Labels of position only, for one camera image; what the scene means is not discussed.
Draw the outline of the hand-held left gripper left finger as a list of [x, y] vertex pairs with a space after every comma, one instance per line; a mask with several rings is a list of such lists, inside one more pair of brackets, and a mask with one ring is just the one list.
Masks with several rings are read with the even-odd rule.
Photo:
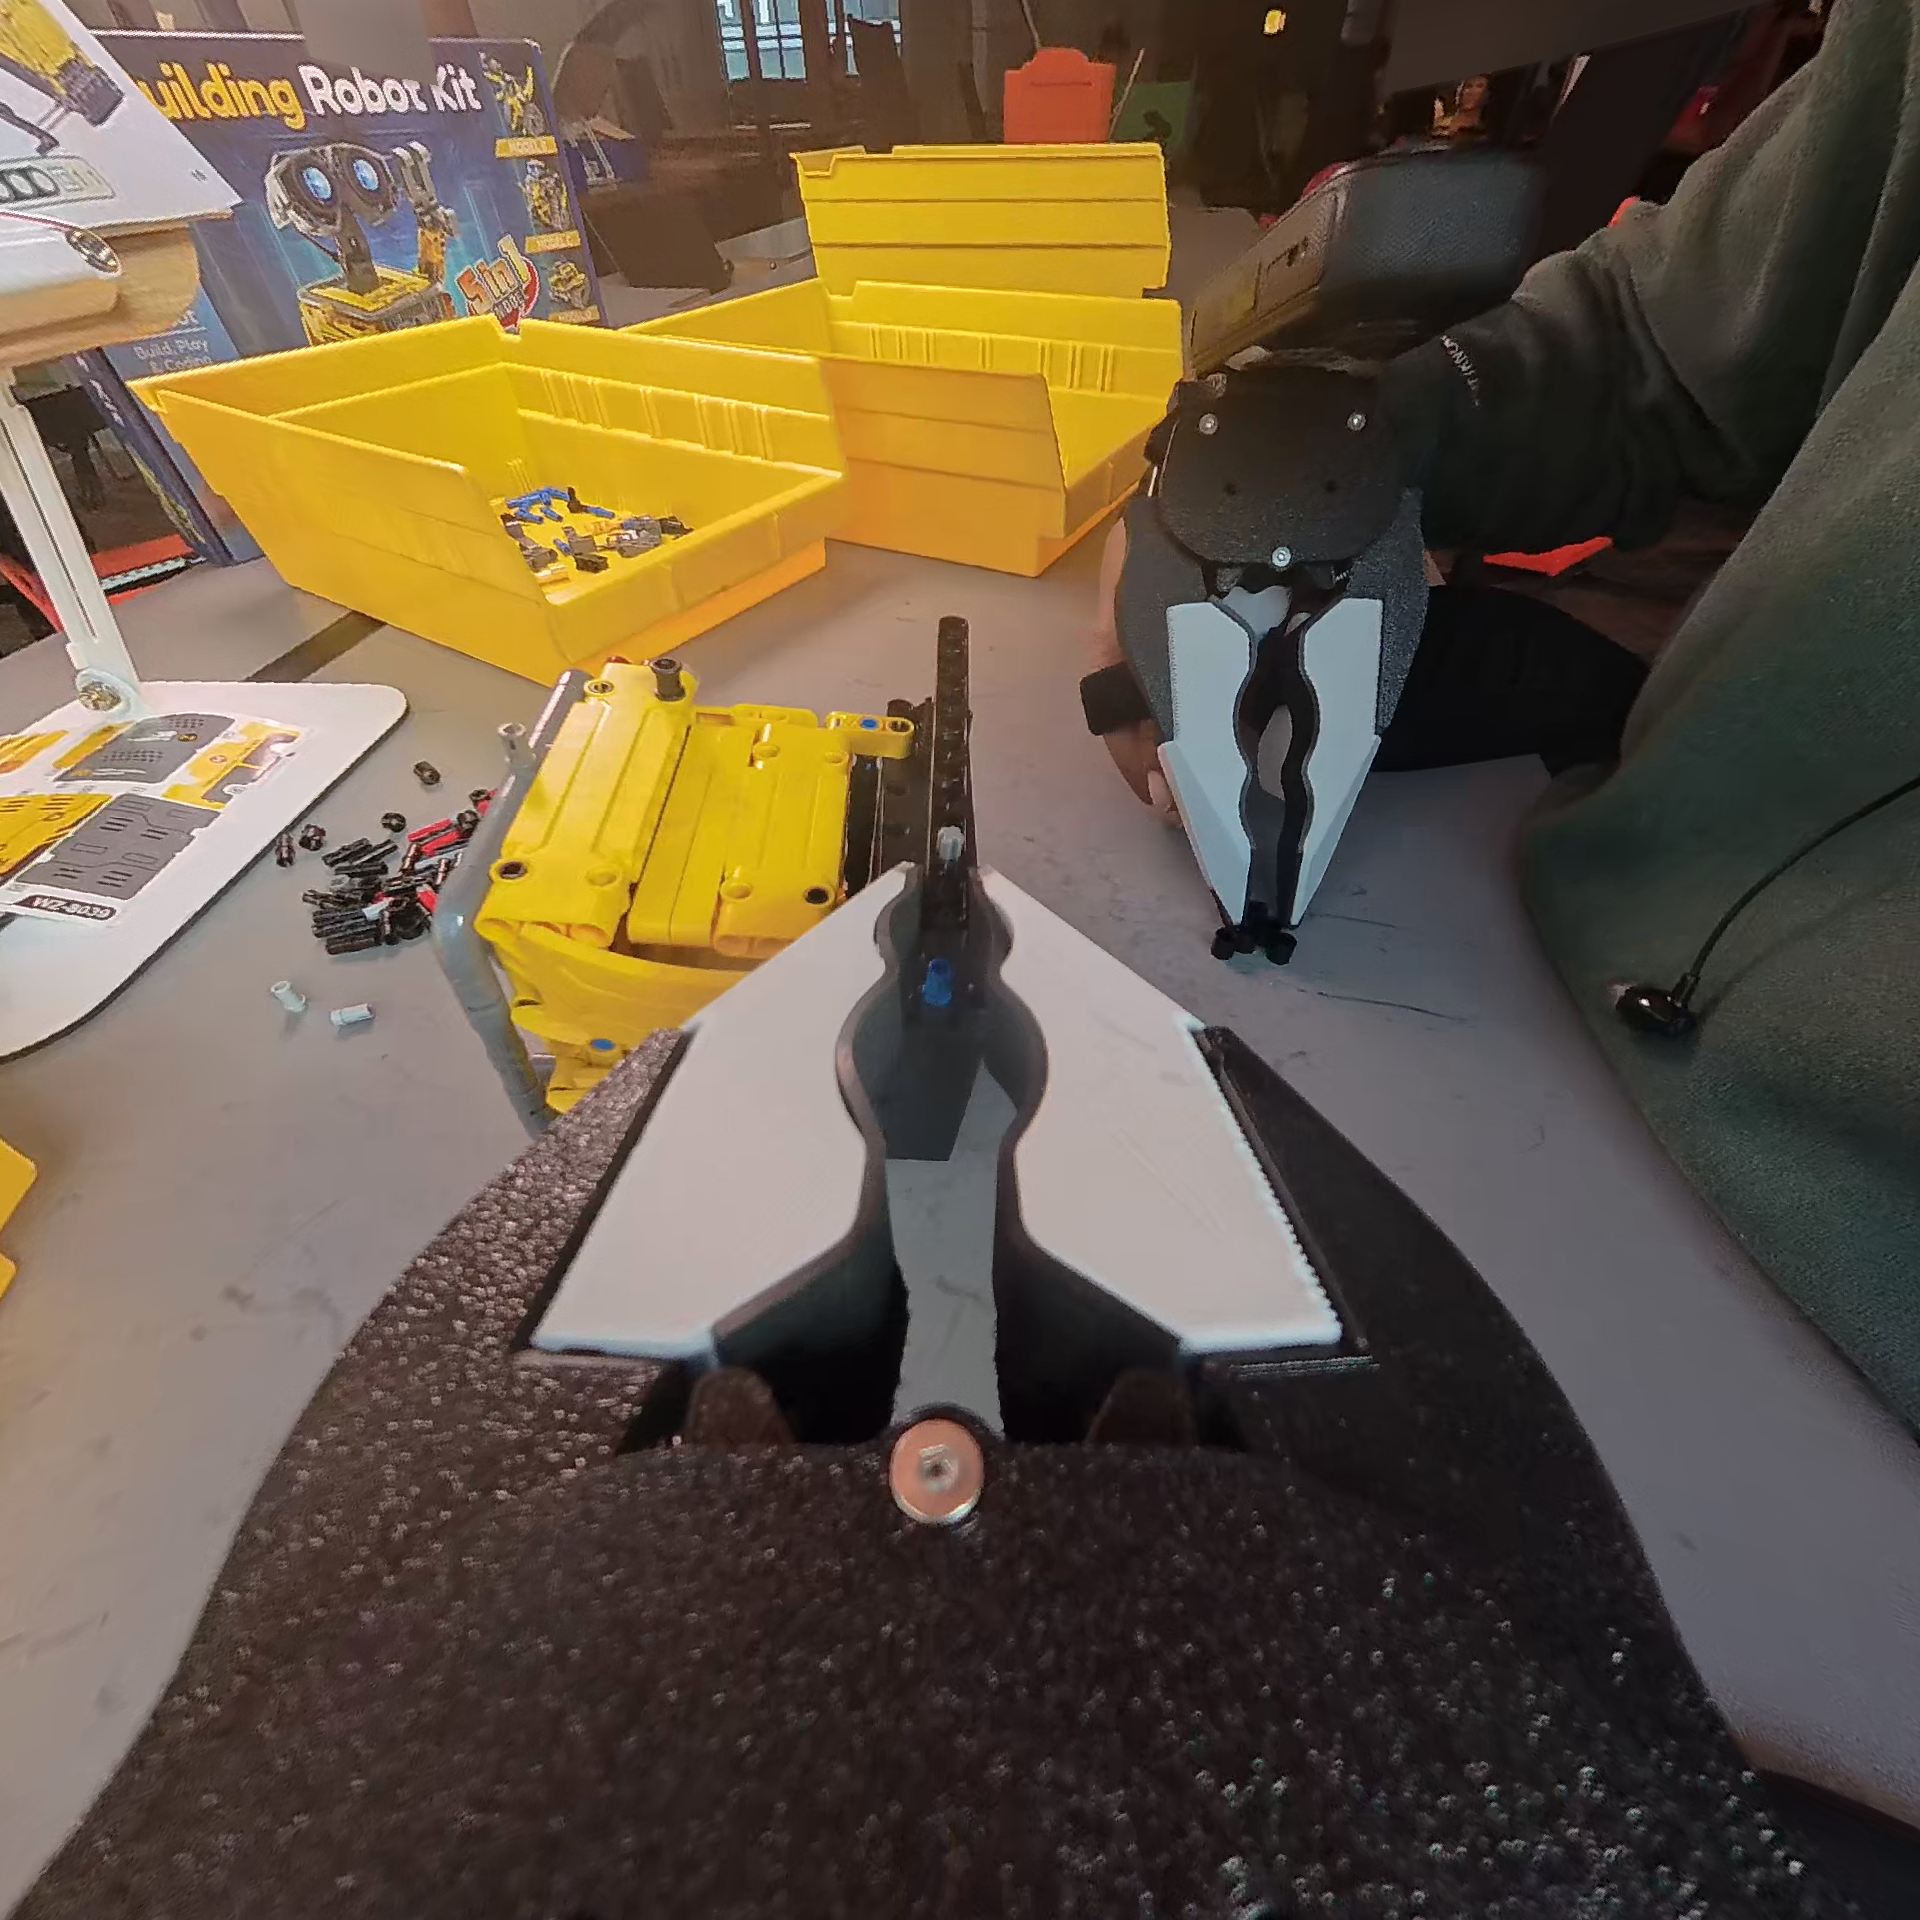
[[780, 1365], [886, 1338], [897, 1262], [853, 1044], [897, 984], [901, 862], [707, 1005], [563, 1261], [544, 1357]]

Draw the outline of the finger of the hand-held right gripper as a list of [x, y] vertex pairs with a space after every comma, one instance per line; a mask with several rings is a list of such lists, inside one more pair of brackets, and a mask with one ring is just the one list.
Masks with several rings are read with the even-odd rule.
[[1280, 909], [1280, 799], [1260, 781], [1266, 724], [1244, 724], [1260, 641], [1280, 625], [1277, 588], [1167, 609], [1171, 737], [1167, 782], [1226, 922]]
[[1336, 601], [1280, 641], [1280, 907], [1303, 921], [1381, 751], [1383, 605]]

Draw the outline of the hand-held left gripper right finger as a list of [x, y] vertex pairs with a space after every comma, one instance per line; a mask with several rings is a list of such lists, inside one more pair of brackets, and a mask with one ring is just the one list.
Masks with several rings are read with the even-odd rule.
[[1337, 1308], [1204, 1055], [1204, 1025], [998, 872], [1001, 987], [1041, 1038], [1016, 1141], [1041, 1255], [1188, 1357], [1331, 1351]]

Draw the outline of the long black lego beam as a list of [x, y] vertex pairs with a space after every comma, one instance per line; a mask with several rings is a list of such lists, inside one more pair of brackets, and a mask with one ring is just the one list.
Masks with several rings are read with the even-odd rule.
[[923, 875], [923, 929], [956, 934], [973, 922], [978, 868], [973, 782], [973, 629], [944, 615], [936, 632], [936, 691], [913, 712], [914, 747], [888, 827]]

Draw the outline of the yellow black lego robot body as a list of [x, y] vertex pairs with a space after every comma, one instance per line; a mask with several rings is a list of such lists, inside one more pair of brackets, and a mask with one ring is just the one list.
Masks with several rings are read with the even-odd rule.
[[[431, 941], [530, 1134], [884, 872], [914, 865], [888, 799], [923, 702], [704, 705], [686, 661], [658, 657], [571, 671], [531, 734], [504, 728], [506, 782]], [[964, 1132], [1004, 948], [984, 887], [978, 865], [956, 934], [923, 929], [923, 875], [906, 907], [901, 1041], [881, 1047], [901, 1068], [874, 1094], [896, 1159], [946, 1159]]]

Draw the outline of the lego instruction booklet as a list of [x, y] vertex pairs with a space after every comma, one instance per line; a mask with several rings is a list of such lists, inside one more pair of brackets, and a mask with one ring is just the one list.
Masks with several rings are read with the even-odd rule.
[[224, 221], [238, 191], [70, 5], [7, 2], [3, 209], [137, 232]]

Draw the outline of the person's right forearm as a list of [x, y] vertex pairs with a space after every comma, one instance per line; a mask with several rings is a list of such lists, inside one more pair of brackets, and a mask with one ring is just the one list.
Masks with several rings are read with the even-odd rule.
[[1761, 488], [1763, 459], [1677, 354], [1716, 308], [1683, 199], [1628, 204], [1510, 301], [1383, 362], [1376, 421], [1431, 545], [1650, 545], [1687, 498]]

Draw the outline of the heap of mixed lego parts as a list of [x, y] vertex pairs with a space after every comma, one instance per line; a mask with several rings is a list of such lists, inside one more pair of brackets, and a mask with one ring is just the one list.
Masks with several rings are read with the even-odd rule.
[[571, 485], [510, 494], [494, 511], [541, 588], [597, 577], [613, 559], [643, 559], [671, 541], [691, 537], [684, 517], [621, 515]]

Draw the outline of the person's right hand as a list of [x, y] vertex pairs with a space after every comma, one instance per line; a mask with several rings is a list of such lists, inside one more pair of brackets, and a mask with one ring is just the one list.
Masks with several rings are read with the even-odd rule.
[[1177, 827], [1180, 805], [1163, 769], [1163, 731], [1151, 718], [1106, 731], [1100, 737], [1121, 781], [1156, 818]]

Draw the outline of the orange plastic crate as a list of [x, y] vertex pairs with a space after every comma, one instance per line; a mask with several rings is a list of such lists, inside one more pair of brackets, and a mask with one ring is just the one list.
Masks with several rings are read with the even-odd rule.
[[1043, 47], [1004, 75], [1006, 147], [1093, 147], [1111, 141], [1117, 65], [1071, 47]]

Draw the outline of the pile of black red pins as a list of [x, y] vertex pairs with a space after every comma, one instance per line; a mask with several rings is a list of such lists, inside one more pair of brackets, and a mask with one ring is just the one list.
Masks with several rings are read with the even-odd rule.
[[274, 837], [274, 865], [307, 875], [300, 911], [326, 958], [423, 941], [493, 812], [497, 785], [476, 785], [447, 812], [436, 805], [437, 769], [414, 772], [430, 777], [423, 799], [383, 809], [364, 834], [307, 821]]

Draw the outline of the instruction sheet on white stand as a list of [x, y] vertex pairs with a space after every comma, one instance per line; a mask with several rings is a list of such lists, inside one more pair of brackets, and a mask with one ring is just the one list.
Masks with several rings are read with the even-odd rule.
[[26, 731], [144, 724], [188, 709], [297, 725], [307, 742], [274, 777], [241, 794], [123, 921], [3, 921], [3, 1059], [96, 1018], [406, 718], [406, 697], [393, 685], [158, 682], [141, 681], [131, 662], [46, 442], [14, 395], [14, 369], [106, 345], [113, 332], [154, 332], [160, 314], [141, 314], [137, 301], [167, 294], [178, 314], [196, 288], [197, 255], [181, 227], [98, 234], [51, 215], [3, 215], [3, 501], [76, 662], [76, 697]]

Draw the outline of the yellow grey sticker sheet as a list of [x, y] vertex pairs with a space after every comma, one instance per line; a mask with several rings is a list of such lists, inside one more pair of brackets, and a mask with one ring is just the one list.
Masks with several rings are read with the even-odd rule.
[[3, 921], [123, 921], [303, 742], [307, 728], [201, 709], [7, 734]]

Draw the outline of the blue robot kit box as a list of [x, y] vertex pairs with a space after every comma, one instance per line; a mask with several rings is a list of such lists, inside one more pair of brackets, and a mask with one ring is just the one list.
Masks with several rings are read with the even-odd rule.
[[141, 402], [141, 381], [447, 319], [607, 319], [531, 41], [440, 38], [426, 81], [318, 61], [297, 34], [121, 31], [104, 47], [238, 195], [231, 218], [196, 232], [187, 314], [76, 357], [201, 559], [261, 548]]

